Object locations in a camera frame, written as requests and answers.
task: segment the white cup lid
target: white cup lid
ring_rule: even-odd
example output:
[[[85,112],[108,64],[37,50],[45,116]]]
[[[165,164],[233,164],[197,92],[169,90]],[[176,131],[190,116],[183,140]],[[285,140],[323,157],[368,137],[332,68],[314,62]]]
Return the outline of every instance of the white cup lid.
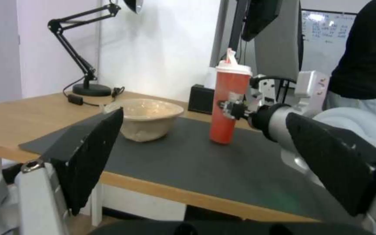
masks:
[[[249,66],[246,65],[240,65],[240,64],[231,64],[226,63],[226,61],[222,60],[218,63],[218,66],[216,67],[217,72],[222,73],[238,73],[238,74],[244,74],[252,76],[252,70]]]
[[[227,49],[227,58],[218,63],[216,67],[217,72],[222,73],[237,73],[252,76],[252,70],[249,66],[237,64],[236,54],[231,48]]]

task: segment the wooden table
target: wooden table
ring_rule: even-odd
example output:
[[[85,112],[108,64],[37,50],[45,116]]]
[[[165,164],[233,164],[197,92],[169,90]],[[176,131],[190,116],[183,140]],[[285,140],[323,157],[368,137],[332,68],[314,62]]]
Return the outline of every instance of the wooden table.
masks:
[[[152,98],[131,92],[124,92],[119,99]],[[85,98],[92,103],[109,103],[107,98]],[[176,103],[187,110],[188,104],[179,101],[159,100]],[[39,155],[25,152],[18,145],[47,135],[75,122],[89,118],[100,110],[97,107],[77,106],[68,103],[63,94],[47,95],[0,104],[0,158],[16,162],[36,159]],[[185,112],[183,117],[210,122],[211,116],[200,113]],[[239,121],[238,128],[250,129],[246,121]],[[147,195],[157,196],[184,204],[202,207],[208,210],[227,213],[245,219],[258,221],[314,222],[314,219],[288,214],[268,208],[257,207],[215,196],[203,195],[175,187],[139,180],[104,171],[100,182]]]

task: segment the whiteboard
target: whiteboard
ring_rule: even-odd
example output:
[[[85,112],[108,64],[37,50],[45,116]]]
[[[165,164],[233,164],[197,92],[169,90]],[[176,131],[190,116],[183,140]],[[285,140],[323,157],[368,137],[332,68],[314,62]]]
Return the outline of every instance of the whiteboard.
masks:
[[[303,10],[304,54],[301,71],[331,75],[346,49],[356,14]]]

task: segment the jeans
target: jeans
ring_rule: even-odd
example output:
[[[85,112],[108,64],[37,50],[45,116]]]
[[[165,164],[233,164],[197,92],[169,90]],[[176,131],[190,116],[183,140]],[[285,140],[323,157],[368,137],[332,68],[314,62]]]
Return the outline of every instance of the jeans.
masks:
[[[328,92],[324,100],[323,110],[337,107],[353,107],[371,112],[376,115],[376,99],[374,100],[357,100],[341,97],[340,95]]]

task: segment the black desk lamp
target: black desk lamp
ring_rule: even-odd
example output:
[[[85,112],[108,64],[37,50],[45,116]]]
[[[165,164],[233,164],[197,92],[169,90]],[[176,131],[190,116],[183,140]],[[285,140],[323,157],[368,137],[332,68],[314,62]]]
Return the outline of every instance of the black desk lamp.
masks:
[[[143,0],[124,0],[126,5],[134,12],[139,13]],[[73,20],[78,17],[82,17],[84,15],[90,15],[96,12],[100,12],[107,9],[109,11],[108,15],[103,15],[94,19],[86,20],[86,21],[77,21]],[[100,21],[103,19],[107,19],[110,17],[115,17],[117,12],[121,8],[110,0],[110,4],[102,6],[100,8],[91,9],[86,12],[82,12],[76,15],[71,15],[61,19],[53,19],[49,21],[48,28],[49,30],[55,35],[55,37],[59,40],[59,42],[63,45],[75,63],[79,66],[79,68],[84,73],[84,83],[83,84],[76,84],[73,86],[73,93],[78,95],[87,95],[87,96],[109,96],[111,95],[111,89],[107,86],[99,85],[99,84],[90,84],[91,80],[97,80],[95,76],[95,69],[91,66],[88,61],[82,58],[72,47],[72,45],[68,42],[68,40],[63,36],[63,31],[75,28],[81,25],[90,24],[92,22]]]

